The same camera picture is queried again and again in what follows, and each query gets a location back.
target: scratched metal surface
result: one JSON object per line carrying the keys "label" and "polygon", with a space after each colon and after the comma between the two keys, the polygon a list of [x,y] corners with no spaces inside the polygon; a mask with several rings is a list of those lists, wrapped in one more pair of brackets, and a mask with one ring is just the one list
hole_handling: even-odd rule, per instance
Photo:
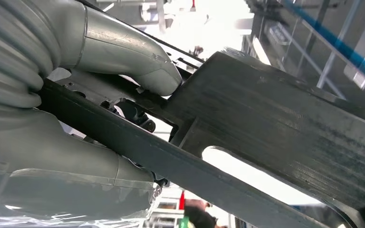
{"label": "scratched metal surface", "polygon": [[216,53],[165,111],[190,124],[172,141],[220,146],[335,205],[365,206],[365,110],[240,53]]}

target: green object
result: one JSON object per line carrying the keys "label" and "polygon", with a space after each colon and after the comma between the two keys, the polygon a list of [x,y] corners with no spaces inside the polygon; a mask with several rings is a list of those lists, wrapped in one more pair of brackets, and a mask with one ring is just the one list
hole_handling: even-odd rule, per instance
{"label": "green object", "polygon": [[187,216],[184,216],[184,218],[182,218],[180,221],[179,228],[188,228],[188,222],[190,222],[190,218]]}

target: industrial machinery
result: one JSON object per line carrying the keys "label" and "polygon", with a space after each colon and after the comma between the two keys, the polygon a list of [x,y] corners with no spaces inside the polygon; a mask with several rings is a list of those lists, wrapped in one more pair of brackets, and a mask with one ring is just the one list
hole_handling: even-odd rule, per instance
{"label": "industrial machinery", "polygon": [[215,146],[365,228],[365,110],[230,49],[191,75],[157,42],[87,3],[0,0],[0,227],[131,226],[164,178],[259,228],[333,227],[202,161]]}

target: blue stripe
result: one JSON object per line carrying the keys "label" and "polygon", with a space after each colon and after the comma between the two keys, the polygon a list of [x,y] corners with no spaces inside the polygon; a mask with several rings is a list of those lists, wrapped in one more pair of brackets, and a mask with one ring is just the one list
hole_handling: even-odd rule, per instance
{"label": "blue stripe", "polygon": [[290,0],[280,0],[283,6],[291,10],[306,23],[308,23],[319,35],[321,35],[329,44],[331,44],[339,53],[341,53],[350,63],[360,70],[365,75],[365,58],[356,53],[352,48],[338,39],[328,29],[314,20],[311,16],[305,13],[301,8],[297,7]]}

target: red object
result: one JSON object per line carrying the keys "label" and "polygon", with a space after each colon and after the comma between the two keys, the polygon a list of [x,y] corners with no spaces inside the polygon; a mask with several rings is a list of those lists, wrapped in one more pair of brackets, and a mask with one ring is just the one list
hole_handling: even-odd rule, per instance
{"label": "red object", "polygon": [[184,196],[184,191],[182,191],[178,210],[184,210],[184,206],[185,206],[185,196]]}

